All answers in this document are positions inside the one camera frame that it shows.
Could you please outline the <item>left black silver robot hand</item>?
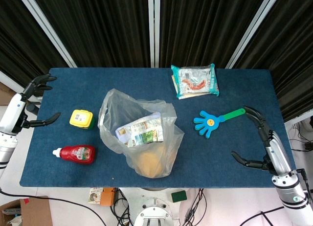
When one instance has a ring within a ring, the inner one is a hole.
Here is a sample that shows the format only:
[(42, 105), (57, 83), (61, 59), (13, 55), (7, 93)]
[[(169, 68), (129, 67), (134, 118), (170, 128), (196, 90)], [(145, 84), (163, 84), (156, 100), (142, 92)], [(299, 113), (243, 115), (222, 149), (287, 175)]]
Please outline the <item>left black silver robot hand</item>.
[(55, 113), (51, 118), (46, 120), (32, 120), (28, 121), (26, 113), (24, 112), (28, 99), (39, 90), (51, 90), (52, 87), (47, 86), (46, 82), (56, 80), (56, 77), (49, 73), (37, 76), (21, 93), (15, 94), (0, 121), (0, 131), (8, 135), (16, 135), (23, 128), (43, 127), (55, 122), (60, 113)]

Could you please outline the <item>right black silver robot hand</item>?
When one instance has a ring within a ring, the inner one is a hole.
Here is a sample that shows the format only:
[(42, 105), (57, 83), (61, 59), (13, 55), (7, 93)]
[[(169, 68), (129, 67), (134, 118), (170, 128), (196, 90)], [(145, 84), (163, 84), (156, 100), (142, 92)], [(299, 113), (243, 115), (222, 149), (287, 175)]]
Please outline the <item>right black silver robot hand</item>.
[(284, 176), (291, 172), (291, 164), (278, 134), (272, 130), (264, 116), (256, 109), (244, 106), (247, 117), (254, 123), (265, 147), (262, 161), (246, 160), (232, 151), (235, 160), (243, 166), (269, 171), (275, 176)]

